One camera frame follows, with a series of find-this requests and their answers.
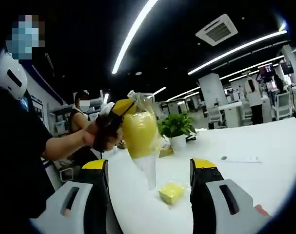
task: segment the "potted plant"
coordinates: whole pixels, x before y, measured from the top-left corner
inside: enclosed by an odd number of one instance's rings
[[[179,151],[186,146],[186,135],[196,133],[192,126],[193,119],[187,113],[170,114],[165,120],[158,123],[160,134],[170,139],[174,151]]]

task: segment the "green plant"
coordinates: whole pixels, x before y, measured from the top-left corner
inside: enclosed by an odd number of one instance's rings
[[[191,125],[193,119],[187,113],[170,114],[165,120],[158,122],[158,129],[161,135],[169,138],[177,137],[182,134],[190,135],[196,133]]]

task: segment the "ceiling light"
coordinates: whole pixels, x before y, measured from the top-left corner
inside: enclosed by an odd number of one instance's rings
[[[148,98],[152,98],[154,95],[156,95],[156,94],[158,94],[158,93],[162,92],[164,89],[166,89],[166,87],[163,87],[163,88],[161,88],[161,89],[157,90],[157,91],[156,91],[156,92],[154,92],[152,95],[150,95]]]
[[[251,54],[252,54],[252,53],[249,52],[249,53],[247,53],[247,54],[245,54],[245,55],[242,55],[242,56],[240,56],[240,57],[237,57],[237,58],[235,58],[235,59],[232,59],[232,60],[230,60],[230,61],[228,61],[228,62],[236,61],[236,60],[238,60],[238,59],[244,58],[245,56],[248,56],[248,55],[251,55]]]
[[[286,28],[286,22],[283,22],[282,25],[279,28],[279,32],[284,30]]]
[[[189,93],[189,92],[192,92],[192,91],[194,91],[194,90],[196,90],[196,89],[199,89],[199,88],[201,88],[201,86],[199,86],[199,87],[197,87],[197,88],[194,88],[194,89],[191,89],[191,90],[189,90],[189,91],[187,91],[187,92],[184,92],[184,93],[182,93],[182,94],[179,94],[179,95],[177,95],[177,96],[175,96],[175,97],[171,97],[171,98],[168,99],[167,101],[173,100],[173,99],[175,99],[175,98],[177,98],[177,97],[180,97],[180,96],[182,96],[182,95],[185,95],[185,94],[187,94],[187,93]]]
[[[273,44],[273,46],[275,46],[275,45],[280,45],[280,44],[283,44],[283,43],[286,43],[286,42],[289,42],[289,40],[279,41],[279,42]]]
[[[236,80],[236,79],[240,79],[240,78],[246,77],[246,76],[247,76],[247,75],[242,75],[242,76],[240,76],[240,77],[237,77],[237,78],[234,78],[234,79],[230,79],[229,82],[234,81],[234,80]]]
[[[272,62],[270,62],[270,63],[266,63],[266,64],[264,64],[264,65],[259,66],[258,68],[265,67],[265,66],[268,66],[268,65],[271,65],[271,64],[273,64],[273,63],[272,63]]]
[[[189,98],[189,97],[191,97],[191,96],[194,96],[194,95],[197,95],[197,94],[199,94],[200,92],[196,92],[196,93],[194,93],[194,94],[190,94],[190,95],[188,95],[188,96],[185,96],[184,98],[186,99],[186,98]]]
[[[250,72],[249,75],[252,75],[252,74],[255,74],[255,73],[258,73],[258,72],[259,72],[259,70],[254,71],[254,72]]]
[[[266,39],[269,39],[269,38],[272,38],[272,37],[276,37],[276,36],[279,36],[279,35],[282,35],[282,34],[285,34],[285,33],[287,33],[287,31],[286,30],[283,30],[281,32],[271,33],[271,34],[266,35],[264,37],[261,37],[261,38],[258,38],[256,40],[250,41],[249,43],[246,43],[246,44],[244,44],[242,46],[239,46],[239,47],[237,47],[237,48],[235,48],[233,50],[228,51],[227,53],[225,53],[223,55],[220,55],[220,56],[212,59],[211,61],[208,61],[207,63],[205,63],[205,64],[199,66],[198,68],[192,70],[191,72],[189,72],[188,75],[191,75],[194,72],[197,72],[198,70],[200,70],[200,69],[202,69],[202,68],[204,68],[204,67],[206,67],[206,66],[208,66],[208,65],[210,65],[210,64],[212,64],[212,63],[214,63],[214,62],[216,62],[216,61],[218,61],[218,60],[220,60],[220,59],[222,59],[222,58],[224,58],[224,57],[226,57],[228,55],[230,55],[230,54],[233,54],[234,52],[237,52],[237,51],[239,51],[239,50],[241,50],[243,48],[246,48],[246,47],[248,47],[250,45],[253,45],[255,43],[258,43],[260,41],[263,41],[263,40],[266,40]]]
[[[224,77],[222,77],[222,78],[219,78],[219,79],[225,79],[225,78],[230,77],[230,76],[232,76],[232,75],[235,75],[235,74],[238,74],[238,73],[244,72],[244,71],[249,70],[249,69],[254,68],[254,67],[258,67],[258,66],[260,66],[260,65],[263,65],[263,64],[265,64],[265,63],[268,63],[268,62],[274,61],[274,60],[276,60],[276,59],[281,59],[281,58],[283,58],[283,57],[284,57],[284,55],[281,55],[281,56],[278,56],[278,57],[276,57],[276,58],[272,58],[272,59],[269,59],[269,60],[267,60],[267,61],[260,62],[260,63],[258,63],[258,64],[253,65],[253,66],[250,66],[250,67],[244,68],[244,69],[242,69],[242,70],[240,70],[240,71],[233,72],[233,73],[231,73],[231,74],[229,74],[229,75],[226,75],[226,76],[224,76]]]
[[[132,39],[134,38],[137,30],[139,29],[140,25],[142,24],[142,22],[144,21],[144,19],[146,18],[146,16],[148,15],[148,13],[150,12],[150,10],[152,9],[152,7],[156,4],[158,0],[148,0],[148,2],[146,3],[146,5],[143,7],[143,9],[141,10],[141,12],[139,13],[139,15],[137,16],[137,19],[135,20],[133,26],[131,27],[129,33],[127,34],[127,37],[124,41],[124,44],[122,45],[122,48],[118,54],[118,58],[114,64],[113,70],[112,70],[112,74],[116,74],[118,72],[118,68],[120,66],[120,63],[123,60],[123,57],[126,53],[126,50],[128,48],[128,46],[130,45]]]
[[[222,67],[222,66],[224,66],[224,65],[226,65],[226,64],[228,64],[228,63],[226,62],[226,63],[223,63],[222,65],[219,65],[219,66],[217,66],[217,67],[214,67],[214,68],[212,69],[212,71],[213,71],[213,70],[216,70],[217,68]]]
[[[257,71],[253,71],[253,72],[250,72],[249,75],[252,75],[252,74],[255,74],[255,73],[258,73],[258,72],[259,72],[259,70],[257,70]],[[230,79],[229,82],[234,81],[234,80],[236,80],[236,79],[240,79],[240,78],[246,77],[246,76],[247,76],[247,75],[242,75],[242,76],[240,76],[240,77],[237,77],[237,78],[234,78],[234,79]]]
[[[104,95],[103,103],[107,103],[108,98],[109,98],[109,94],[105,94],[105,95]]]
[[[267,46],[265,46],[265,47],[261,47],[261,48],[259,48],[259,49],[257,49],[257,50],[253,50],[252,51],[252,54],[253,53],[256,53],[256,52],[258,52],[258,51],[261,51],[261,50],[264,50],[264,49],[268,49],[268,48],[270,48],[270,47],[272,47],[273,45],[267,45]]]

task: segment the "desk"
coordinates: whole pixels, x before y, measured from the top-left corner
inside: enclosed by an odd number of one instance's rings
[[[251,142],[258,147],[251,147]],[[243,151],[245,156],[257,154],[262,163],[220,160],[241,156]],[[127,150],[108,156],[110,198],[125,234],[192,234],[191,188],[173,207],[158,197],[158,189],[171,180],[190,184],[192,157],[214,162],[225,179],[232,179],[253,197],[254,205],[261,204],[275,215],[296,179],[296,119],[202,131],[196,141],[187,143],[184,153],[157,159],[157,187],[152,191]]]
[[[261,99],[263,101],[262,110],[264,123],[271,122],[272,116],[270,100],[267,96],[263,96]],[[220,111],[225,111],[225,118],[228,128],[235,128],[241,126],[241,110],[239,109],[239,107],[241,106],[242,101],[237,101],[218,107]]]

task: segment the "ceiling air conditioner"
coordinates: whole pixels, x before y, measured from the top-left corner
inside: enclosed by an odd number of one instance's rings
[[[215,46],[235,34],[237,34],[237,29],[234,23],[232,23],[227,14],[223,14],[198,31],[196,36]]]

